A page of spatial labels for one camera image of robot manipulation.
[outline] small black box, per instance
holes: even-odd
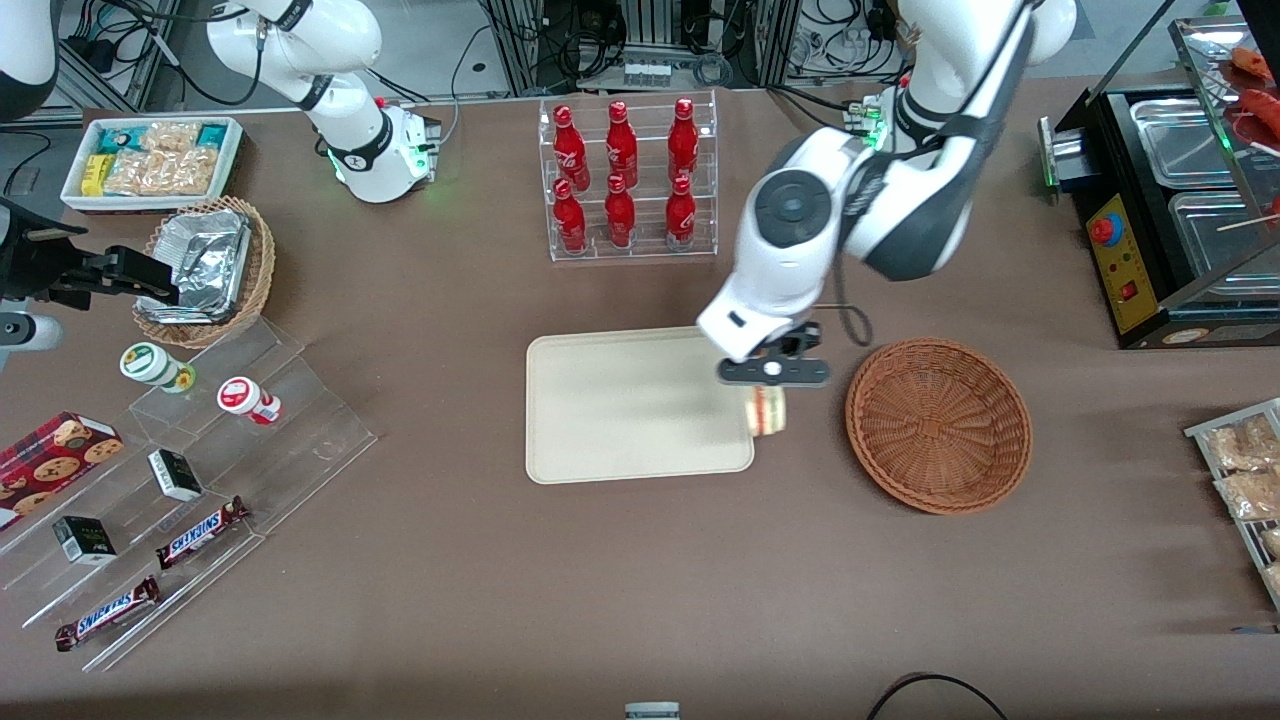
[[[81,565],[102,565],[115,557],[111,538],[100,520],[64,515],[54,523],[54,536],[67,560]]]
[[[151,464],[151,474],[160,483],[160,492],[183,502],[200,500],[200,493],[204,491],[186,457],[172,450],[160,448],[147,456],[147,462]]]

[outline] yellow control panel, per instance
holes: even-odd
[[[1151,290],[1147,266],[1142,263],[1138,243],[1129,231],[1129,215],[1116,195],[1084,225],[1098,260],[1102,286],[1111,304],[1116,327],[1126,333],[1151,318],[1160,309]]]

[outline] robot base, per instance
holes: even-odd
[[[402,108],[384,108],[392,120],[392,140],[367,170],[343,168],[333,158],[338,179],[365,202],[390,202],[420,182],[435,179],[440,155],[440,123]]]

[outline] red button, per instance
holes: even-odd
[[[1098,245],[1105,245],[1108,240],[1111,240],[1111,236],[1115,234],[1115,224],[1112,224],[1107,218],[1094,220],[1093,224],[1089,225],[1089,238]]]

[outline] red coca-cola bottle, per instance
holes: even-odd
[[[604,199],[604,214],[609,218],[609,242],[626,250],[636,231],[636,204],[627,192],[627,182],[621,173],[609,176],[609,196]]]
[[[591,187],[591,172],[586,169],[582,133],[573,127],[573,111],[568,105],[557,105],[552,117],[556,119],[556,164],[561,174],[573,183],[573,190],[584,192]]]
[[[573,197],[573,188],[567,179],[556,178],[552,190],[556,192],[552,214],[556,215],[561,245],[564,246],[564,252],[581,255],[586,252],[586,215],[582,214],[582,205]]]
[[[609,135],[604,138],[609,151],[609,172],[618,173],[627,187],[640,182],[640,158],[636,152],[636,131],[627,120],[627,104],[609,102]]]
[[[698,205],[689,195],[689,176],[678,176],[671,183],[667,199],[667,247],[681,252],[694,245],[694,213]]]
[[[680,176],[694,177],[698,168],[698,126],[694,124],[694,101],[687,97],[676,100],[676,122],[671,123],[667,136],[667,174],[671,182]]]

